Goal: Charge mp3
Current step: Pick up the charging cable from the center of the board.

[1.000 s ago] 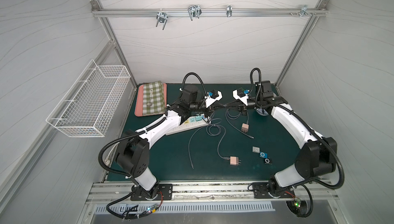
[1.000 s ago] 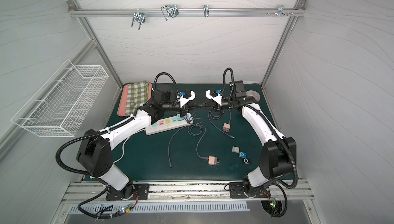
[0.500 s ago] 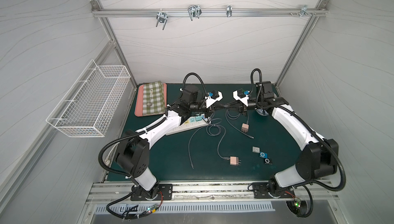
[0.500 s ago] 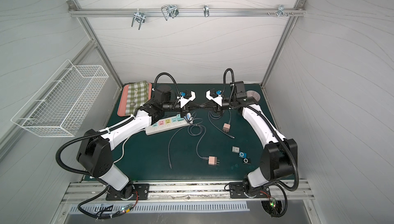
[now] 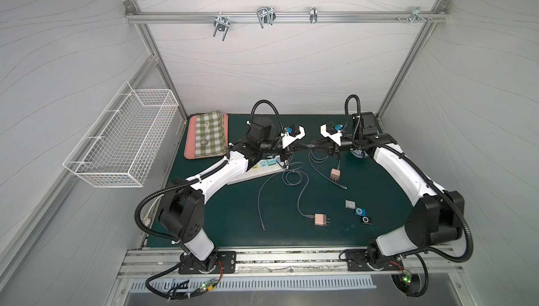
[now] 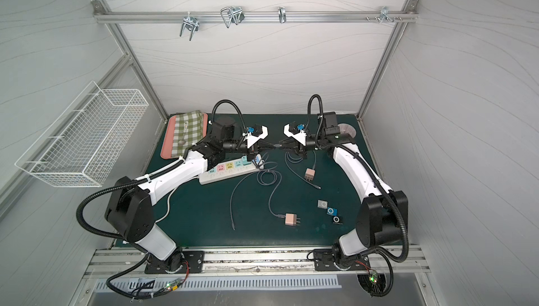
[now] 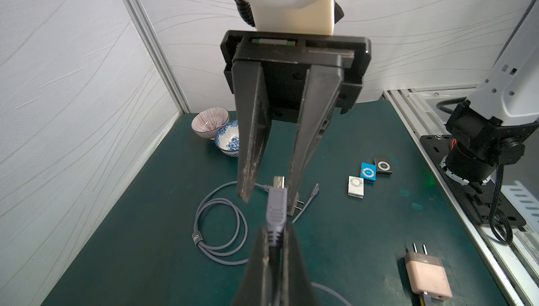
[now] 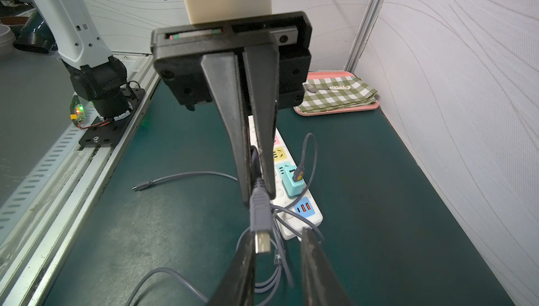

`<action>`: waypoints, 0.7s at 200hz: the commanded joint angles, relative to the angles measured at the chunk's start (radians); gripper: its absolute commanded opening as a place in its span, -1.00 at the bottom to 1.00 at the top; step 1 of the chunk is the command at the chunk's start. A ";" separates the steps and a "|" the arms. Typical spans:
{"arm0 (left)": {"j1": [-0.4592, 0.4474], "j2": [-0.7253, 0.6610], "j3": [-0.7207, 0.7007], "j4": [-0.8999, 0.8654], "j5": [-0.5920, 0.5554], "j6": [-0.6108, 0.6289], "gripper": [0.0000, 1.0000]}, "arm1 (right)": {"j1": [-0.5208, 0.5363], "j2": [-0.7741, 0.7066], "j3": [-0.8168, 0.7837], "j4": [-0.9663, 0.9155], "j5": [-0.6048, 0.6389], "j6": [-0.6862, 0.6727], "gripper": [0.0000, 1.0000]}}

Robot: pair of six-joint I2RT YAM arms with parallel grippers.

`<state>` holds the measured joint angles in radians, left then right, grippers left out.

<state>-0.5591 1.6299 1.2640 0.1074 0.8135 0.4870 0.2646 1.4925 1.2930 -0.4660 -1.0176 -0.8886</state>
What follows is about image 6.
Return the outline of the teal USB charger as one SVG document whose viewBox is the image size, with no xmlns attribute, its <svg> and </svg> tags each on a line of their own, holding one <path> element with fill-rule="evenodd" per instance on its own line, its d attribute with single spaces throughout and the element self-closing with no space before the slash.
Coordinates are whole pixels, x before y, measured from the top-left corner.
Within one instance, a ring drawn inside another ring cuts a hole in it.
<svg viewBox="0 0 539 306">
<path fill-rule="evenodd" d="M 241 158 L 241 164 L 242 164 L 243 166 L 247 166 L 247 165 L 251 164 L 251 162 L 248 161 L 247 156 L 243 156 L 243 157 Z"/>
</svg>

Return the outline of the white colourful power strip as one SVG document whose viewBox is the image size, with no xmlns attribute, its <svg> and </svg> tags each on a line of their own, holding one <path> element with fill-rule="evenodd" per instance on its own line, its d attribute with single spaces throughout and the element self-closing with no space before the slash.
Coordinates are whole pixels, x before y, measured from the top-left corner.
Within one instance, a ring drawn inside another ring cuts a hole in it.
<svg viewBox="0 0 539 306">
<path fill-rule="evenodd" d="M 199 183 L 201 185 L 207 185 L 229 178 L 247 175 L 263 168 L 262 156 L 260 154 L 255 156 L 250 162 L 251 164 L 247 166 L 241 164 L 241 158 L 222 162 L 201 174 L 199 176 Z"/>
</svg>

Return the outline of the silver mp3 player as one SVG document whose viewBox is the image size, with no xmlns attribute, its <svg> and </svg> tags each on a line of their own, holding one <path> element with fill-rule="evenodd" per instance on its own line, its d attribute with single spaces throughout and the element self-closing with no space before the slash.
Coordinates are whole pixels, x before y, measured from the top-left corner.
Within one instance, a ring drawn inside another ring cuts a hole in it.
<svg viewBox="0 0 539 306">
<path fill-rule="evenodd" d="M 320 209 L 328 209 L 328 202 L 324 200 L 318 200 L 317 207 Z"/>
</svg>

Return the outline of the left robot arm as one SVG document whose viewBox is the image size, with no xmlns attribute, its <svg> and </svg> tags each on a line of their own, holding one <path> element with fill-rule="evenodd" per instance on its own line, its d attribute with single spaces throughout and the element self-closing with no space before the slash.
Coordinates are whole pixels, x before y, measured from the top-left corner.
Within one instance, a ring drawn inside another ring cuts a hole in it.
<svg viewBox="0 0 539 306">
<path fill-rule="evenodd" d="M 83 199 L 76 210 L 78 224 L 92 234 L 127 241 L 159 261 L 177 256 L 181 250 L 157 225 L 154 206 L 182 184 L 223 162 L 228 153 L 241 153 L 254 160 L 262 149 L 272 148 L 272 144 L 265 142 L 268 128 L 247 126 L 233 101 L 220 100 L 211 113 L 207 135 L 188 147 L 175 162 L 134 180 L 123 177 L 115 186 Z M 112 233 L 91 226 L 84 218 L 86 206 L 106 194 L 110 198 L 105 219 L 115 229 Z"/>
</svg>

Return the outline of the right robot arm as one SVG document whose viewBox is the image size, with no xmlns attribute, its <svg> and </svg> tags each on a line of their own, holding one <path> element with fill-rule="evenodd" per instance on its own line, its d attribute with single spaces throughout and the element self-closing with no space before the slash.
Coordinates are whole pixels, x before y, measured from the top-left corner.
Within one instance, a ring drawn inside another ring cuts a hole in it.
<svg viewBox="0 0 539 306">
<path fill-rule="evenodd" d="M 332 247 L 336 266 L 347 268 L 350 261 L 378 254 L 396 263 L 408 258 L 408 197 L 383 182 L 361 154 L 355 139 L 341 132 L 335 112 L 324 111 L 318 94 L 307 103 L 306 122 L 284 127 L 286 138 L 277 148 L 306 157 L 311 150 L 324 150 L 345 172 L 356 190 L 359 213 L 354 228 Z"/>
</svg>

